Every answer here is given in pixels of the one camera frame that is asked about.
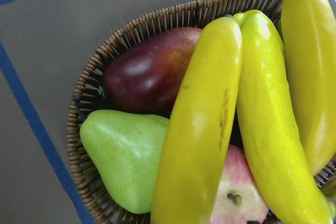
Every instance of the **cardboard surface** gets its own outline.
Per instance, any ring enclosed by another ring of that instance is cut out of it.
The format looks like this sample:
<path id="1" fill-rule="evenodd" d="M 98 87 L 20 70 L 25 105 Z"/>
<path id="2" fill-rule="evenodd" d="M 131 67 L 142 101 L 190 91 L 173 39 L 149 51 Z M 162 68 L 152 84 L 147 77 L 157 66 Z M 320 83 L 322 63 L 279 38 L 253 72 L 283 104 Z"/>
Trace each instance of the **cardboard surface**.
<path id="1" fill-rule="evenodd" d="M 77 79 L 114 30 L 188 1 L 0 0 L 0 223 L 92 223 L 67 175 Z"/>

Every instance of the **artificial fruit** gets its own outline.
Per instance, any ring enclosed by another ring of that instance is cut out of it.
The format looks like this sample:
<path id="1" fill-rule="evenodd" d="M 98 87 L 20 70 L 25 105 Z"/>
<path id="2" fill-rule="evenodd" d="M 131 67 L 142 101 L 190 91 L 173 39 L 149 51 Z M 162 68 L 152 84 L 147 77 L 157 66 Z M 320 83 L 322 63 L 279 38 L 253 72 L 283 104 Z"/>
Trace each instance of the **artificial fruit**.
<path id="1" fill-rule="evenodd" d="M 261 13 L 248 16 L 240 28 L 237 115 L 260 193 L 286 224 L 332 224 L 335 206 L 316 186 L 300 142 L 279 34 Z"/>
<path id="2" fill-rule="evenodd" d="M 113 60 L 102 75 L 108 101 L 126 112 L 169 114 L 201 31 L 167 30 Z"/>
<path id="3" fill-rule="evenodd" d="M 202 30 L 162 148 L 151 224 L 208 224 L 235 115 L 241 34 L 221 17 Z"/>
<path id="4" fill-rule="evenodd" d="M 336 199 L 336 179 L 329 181 L 321 187 L 322 193 L 329 199 Z"/>
<path id="5" fill-rule="evenodd" d="M 267 213 L 268 206 L 255 184 L 244 151 L 229 144 L 209 224 L 262 223 Z"/>
<path id="6" fill-rule="evenodd" d="M 336 21 L 328 0 L 283 0 L 287 80 L 313 175 L 336 152 Z"/>
<path id="7" fill-rule="evenodd" d="M 132 213 L 151 211 L 168 122 L 158 115 L 97 110 L 80 127 L 83 146 L 108 193 Z"/>

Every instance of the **apple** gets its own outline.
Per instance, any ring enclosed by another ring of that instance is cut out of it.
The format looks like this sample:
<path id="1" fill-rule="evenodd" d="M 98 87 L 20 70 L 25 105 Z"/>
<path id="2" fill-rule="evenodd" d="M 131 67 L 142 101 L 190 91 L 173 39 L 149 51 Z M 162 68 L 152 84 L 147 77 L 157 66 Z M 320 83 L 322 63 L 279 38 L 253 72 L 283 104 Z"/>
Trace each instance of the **apple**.
<path id="1" fill-rule="evenodd" d="M 229 144 L 225 165 L 209 224 L 262 223 L 268 205 L 261 196 L 244 151 Z"/>

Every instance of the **wicker basket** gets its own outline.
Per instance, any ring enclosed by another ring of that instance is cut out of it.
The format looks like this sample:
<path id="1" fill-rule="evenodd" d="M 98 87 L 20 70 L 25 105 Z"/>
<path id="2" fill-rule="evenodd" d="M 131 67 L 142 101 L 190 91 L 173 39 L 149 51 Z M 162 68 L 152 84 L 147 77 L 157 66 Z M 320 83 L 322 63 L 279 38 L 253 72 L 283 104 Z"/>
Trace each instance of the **wicker basket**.
<path id="1" fill-rule="evenodd" d="M 134 44 L 175 27 L 203 28 L 216 18 L 249 9 L 263 11 L 275 24 L 280 17 L 281 2 L 282 0 L 196 0 L 154 10 L 132 19 L 96 49 L 84 67 L 73 95 L 80 96 L 80 108 L 86 114 L 108 108 L 98 93 L 102 72 L 108 63 Z M 122 220 L 132 220 L 136 224 L 149 224 L 150 214 L 134 215 L 118 206 L 107 193 L 79 138 L 80 125 L 81 120 L 74 102 L 71 101 L 67 127 L 70 172 L 77 191 L 93 219 L 96 223 L 119 224 Z M 330 163 L 315 177 L 318 186 L 335 176 L 335 166 L 335 163 Z M 264 223 L 279 223 L 279 219 L 270 211 Z"/>

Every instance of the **banana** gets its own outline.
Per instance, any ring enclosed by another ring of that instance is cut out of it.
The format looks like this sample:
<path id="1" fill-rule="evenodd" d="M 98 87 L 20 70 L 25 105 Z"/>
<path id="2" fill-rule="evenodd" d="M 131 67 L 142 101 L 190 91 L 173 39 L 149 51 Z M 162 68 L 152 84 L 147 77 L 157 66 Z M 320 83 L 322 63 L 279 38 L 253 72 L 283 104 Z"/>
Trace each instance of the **banana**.
<path id="1" fill-rule="evenodd" d="M 230 17 L 201 32 L 164 140 L 151 224 L 209 223 L 235 115 L 241 39 Z"/>
<path id="2" fill-rule="evenodd" d="M 267 17 L 263 12 L 261 12 L 260 10 L 257 9 L 252 9 L 252 10 L 247 10 L 246 12 L 241 12 L 241 13 L 236 13 L 233 18 L 235 21 L 237 21 L 238 25 L 241 26 L 243 24 L 243 22 L 251 15 L 255 15 L 255 14 L 260 14 L 263 15 L 264 17 Z M 282 55 L 283 55 L 283 60 L 285 61 L 285 47 L 283 46 L 283 41 L 282 41 L 282 37 L 281 37 L 281 33 L 278 33 L 279 36 L 277 34 L 274 35 L 275 39 L 278 40 Z"/>
<path id="3" fill-rule="evenodd" d="M 283 0 L 281 30 L 293 111 L 316 175 L 336 151 L 336 21 L 328 0 Z"/>
<path id="4" fill-rule="evenodd" d="M 279 34 L 261 13 L 248 16 L 240 28 L 237 115 L 257 186 L 284 223 L 332 224 L 335 206 L 316 186 L 300 143 Z"/>

